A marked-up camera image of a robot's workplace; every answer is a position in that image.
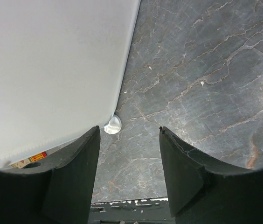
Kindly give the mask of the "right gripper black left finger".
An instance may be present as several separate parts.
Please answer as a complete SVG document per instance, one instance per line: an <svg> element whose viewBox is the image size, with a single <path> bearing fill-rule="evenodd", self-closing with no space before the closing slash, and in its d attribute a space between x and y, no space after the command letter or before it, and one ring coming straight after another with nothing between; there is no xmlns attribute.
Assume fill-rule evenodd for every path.
<svg viewBox="0 0 263 224"><path fill-rule="evenodd" d="M87 223L99 151L95 126L24 168L0 170L0 224Z"/></svg>

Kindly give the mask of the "gold sardine tin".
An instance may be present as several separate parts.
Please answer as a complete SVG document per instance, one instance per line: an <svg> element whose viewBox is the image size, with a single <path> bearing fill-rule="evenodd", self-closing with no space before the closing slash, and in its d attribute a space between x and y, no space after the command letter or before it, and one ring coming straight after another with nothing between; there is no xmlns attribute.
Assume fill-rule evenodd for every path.
<svg viewBox="0 0 263 224"><path fill-rule="evenodd" d="M18 161L16 163L11 164L11 167L13 168L24 168L26 165L36 162L38 160L41 160L43 158L45 158L46 156L48 156L48 154L46 152L42 152L39 154L36 154L34 156L28 157L26 159L23 159L21 161Z"/></svg>

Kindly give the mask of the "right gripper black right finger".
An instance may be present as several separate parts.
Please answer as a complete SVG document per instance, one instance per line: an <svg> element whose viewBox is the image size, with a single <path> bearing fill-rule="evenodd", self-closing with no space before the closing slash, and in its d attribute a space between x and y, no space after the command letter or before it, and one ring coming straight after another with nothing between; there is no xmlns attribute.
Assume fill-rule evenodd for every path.
<svg viewBox="0 0 263 224"><path fill-rule="evenodd" d="M171 216L178 224L263 224L263 168L216 159L166 127L159 147Z"/></svg>

